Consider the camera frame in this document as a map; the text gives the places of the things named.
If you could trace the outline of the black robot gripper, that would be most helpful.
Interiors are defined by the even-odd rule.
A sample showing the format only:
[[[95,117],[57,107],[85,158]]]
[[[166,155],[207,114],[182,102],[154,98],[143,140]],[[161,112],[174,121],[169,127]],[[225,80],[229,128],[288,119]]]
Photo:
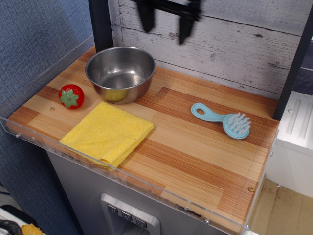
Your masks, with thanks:
[[[135,0],[143,29],[149,33],[155,26],[155,10],[161,10],[180,16],[179,44],[191,35],[194,21],[201,15],[201,0],[188,0],[187,3],[178,3],[170,0]]]

